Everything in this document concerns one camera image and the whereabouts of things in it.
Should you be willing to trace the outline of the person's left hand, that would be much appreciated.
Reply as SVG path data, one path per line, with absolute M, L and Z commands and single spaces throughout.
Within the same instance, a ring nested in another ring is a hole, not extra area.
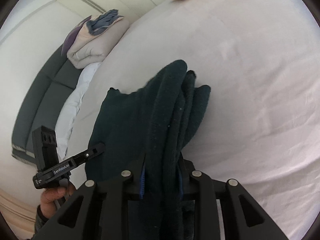
M 61 199 L 66 194 L 72 195 L 76 191 L 75 186 L 69 182 L 68 187 L 55 187 L 45 189 L 40 198 L 40 214 L 45 219 L 50 219 L 57 212 L 55 201 Z

